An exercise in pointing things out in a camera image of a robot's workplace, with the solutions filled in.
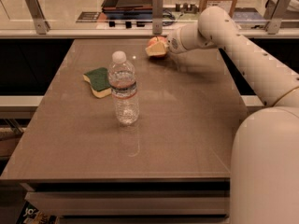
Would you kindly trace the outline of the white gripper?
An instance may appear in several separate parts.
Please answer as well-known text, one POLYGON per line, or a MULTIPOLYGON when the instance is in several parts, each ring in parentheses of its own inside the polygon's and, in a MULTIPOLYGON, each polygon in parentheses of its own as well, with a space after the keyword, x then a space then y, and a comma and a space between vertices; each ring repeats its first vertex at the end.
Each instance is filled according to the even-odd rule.
POLYGON ((163 57, 168 50, 172 53, 182 53, 186 52, 186 48, 183 46, 181 39, 181 28, 170 32, 166 38, 167 45, 163 42, 157 42, 146 47, 146 53, 149 57, 163 57))

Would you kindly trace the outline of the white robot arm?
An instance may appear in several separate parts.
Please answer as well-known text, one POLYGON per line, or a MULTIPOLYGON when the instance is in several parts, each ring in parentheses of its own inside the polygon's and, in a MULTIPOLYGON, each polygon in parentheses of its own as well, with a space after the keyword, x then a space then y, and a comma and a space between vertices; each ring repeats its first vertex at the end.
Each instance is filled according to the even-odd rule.
POLYGON ((239 31, 221 7, 152 38, 150 57, 218 48, 251 89, 231 154, 230 224, 299 224, 299 75, 239 31))

